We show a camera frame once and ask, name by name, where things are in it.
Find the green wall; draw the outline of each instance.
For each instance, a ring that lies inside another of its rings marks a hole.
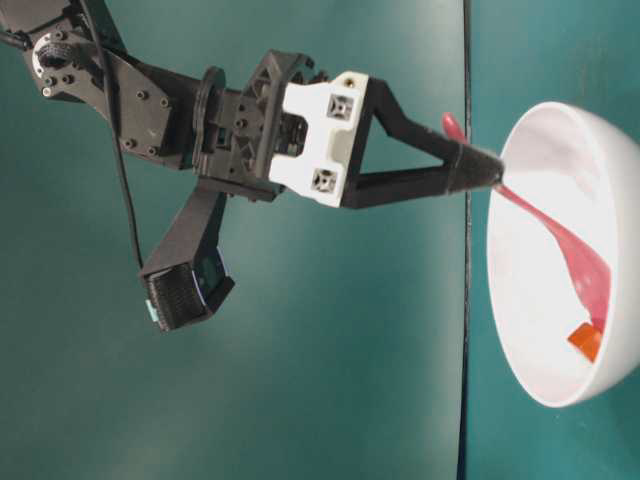
[[[559,100],[640,139],[640,3],[472,1],[474,143],[500,151],[530,106]],[[488,194],[473,196],[469,479],[640,478],[640,374],[563,410],[537,405],[498,342],[486,278]]]
[[[387,79],[437,126],[463,114],[462,2],[111,0],[130,52],[241,86],[268,48]],[[464,199],[335,211],[234,199],[238,286],[168,335],[147,316],[103,121],[46,102],[0,49],[0,477],[454,478]],[[386,143],[369,168],[424,159]],[[129,160],[150,251],[193,188]]]

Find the orange object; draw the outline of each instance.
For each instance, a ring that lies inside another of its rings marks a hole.
[[[568,338],[569,342],[578,348],[591,363],[596,361],[602,332],[590,323],[583,323]]]

